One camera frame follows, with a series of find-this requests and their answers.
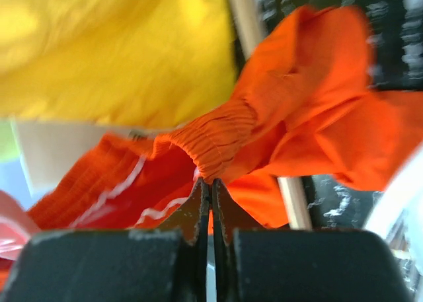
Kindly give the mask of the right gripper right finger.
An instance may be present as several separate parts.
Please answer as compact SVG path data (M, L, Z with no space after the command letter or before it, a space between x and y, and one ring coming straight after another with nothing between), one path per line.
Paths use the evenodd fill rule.
M211 186L218 301L410 301L386 243L357 229L266 229Z

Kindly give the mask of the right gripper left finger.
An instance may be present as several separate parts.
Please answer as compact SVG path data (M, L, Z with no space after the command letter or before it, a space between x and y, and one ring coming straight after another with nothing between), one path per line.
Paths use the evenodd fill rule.
M2 301L205 301L208 186L156 229L55 230L33 237Z

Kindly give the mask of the pink plastic hanger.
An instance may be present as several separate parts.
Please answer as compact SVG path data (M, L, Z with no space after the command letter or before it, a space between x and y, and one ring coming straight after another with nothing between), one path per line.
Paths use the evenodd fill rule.
M1 191L1 259L15 262L26 243L40 231L20 204Z

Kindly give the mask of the orange shorts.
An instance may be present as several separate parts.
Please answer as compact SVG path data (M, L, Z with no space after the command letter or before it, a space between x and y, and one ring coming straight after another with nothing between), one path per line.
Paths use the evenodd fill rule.
M42 230L152 228L195 176L237 187L267 226L286 222L272 176L332 174L382 190L422 141L422 93L375 91L370 28L355 7L286 17L255 50L231 98L153 139L105 135L28 211Z

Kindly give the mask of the yellow shorts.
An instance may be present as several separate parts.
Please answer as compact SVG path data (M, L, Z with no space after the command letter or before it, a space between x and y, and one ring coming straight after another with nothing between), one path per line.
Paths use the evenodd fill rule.
M223 104L227 0L1 0L1 116L167 129Z

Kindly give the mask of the white laundry basket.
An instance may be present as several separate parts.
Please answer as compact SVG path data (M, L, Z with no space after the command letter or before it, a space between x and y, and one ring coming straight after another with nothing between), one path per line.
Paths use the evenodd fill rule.
M386 188L364 229L422 273L422 154L415 154Z

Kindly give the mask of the white storage bin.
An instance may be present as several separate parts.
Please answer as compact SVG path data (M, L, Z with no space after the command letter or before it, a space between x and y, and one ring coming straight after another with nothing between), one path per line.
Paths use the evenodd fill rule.
M139 138L147 132L122 126L13 121L22 154L24 173L31 192L50 190L106 133Z

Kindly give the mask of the wooden clothes rack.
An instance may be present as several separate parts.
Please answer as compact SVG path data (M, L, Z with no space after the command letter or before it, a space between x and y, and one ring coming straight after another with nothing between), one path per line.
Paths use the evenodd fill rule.
M229 0L243 55L248 59L266 37L255 0ZM307 198L300 178L279 177L278 184L284 199L289 226L292 229L311 230Z

